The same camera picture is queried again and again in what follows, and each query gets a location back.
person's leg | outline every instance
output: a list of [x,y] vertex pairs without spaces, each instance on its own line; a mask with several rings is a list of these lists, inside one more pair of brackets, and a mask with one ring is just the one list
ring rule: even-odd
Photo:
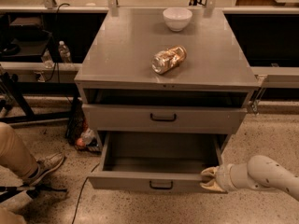
[[7,124],[0,122],[0,165],[21,179],[28,178],[38,168],[36,159],[23,141]]
[[26,224],[24,218],[20,215],[13,214],[7,209],[0,206],[0,223],[5,224]]
[[23,141],[7,124],[0,122],[0,165],[7,167],[29,186],[35,186],[64,161],[63,153],[55,153],[36,161]]

cabinet top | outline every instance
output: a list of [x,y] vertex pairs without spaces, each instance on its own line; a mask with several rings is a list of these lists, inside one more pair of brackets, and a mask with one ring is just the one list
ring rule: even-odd
[[[189,87],[256,89],[258,83],[221,9],[192,9],[181,32],[164,23],[161,8],[110,10],[79,70],[77,83],[110,87]],[[182,45],[187,59],[158,75],[151,68],[157,52]]]

white bowl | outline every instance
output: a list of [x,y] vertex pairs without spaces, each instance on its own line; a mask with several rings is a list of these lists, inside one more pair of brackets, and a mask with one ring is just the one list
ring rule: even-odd
[[189,24],[192,12],[183,7],[170,7],[164,10],[163,17],[170,30],[179,32]]

gray drawer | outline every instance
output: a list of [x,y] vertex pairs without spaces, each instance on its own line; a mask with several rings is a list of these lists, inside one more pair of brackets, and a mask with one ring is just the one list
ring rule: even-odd
[[134,105],[83,105],[90,127],[97,131],[173,133],[236,133],[245,108]]
[[206,192],[202,170],[221,164],[215,134],[107,134],[101,163],[89,174],[94,189]]

cabinet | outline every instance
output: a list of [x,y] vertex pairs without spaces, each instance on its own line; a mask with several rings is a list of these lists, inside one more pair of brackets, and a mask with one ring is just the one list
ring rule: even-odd
[[[220,10],[208,20],[194,10],[181,33],[168,30],[162,12],[110,11],[75,78],[103,146],[100,166],[89,174],[95,189],[206,192],[200,173],[221,164],[258,88],[232,31],[220,26]],[[177,42],[187,60],[155,74],[151,56]]]

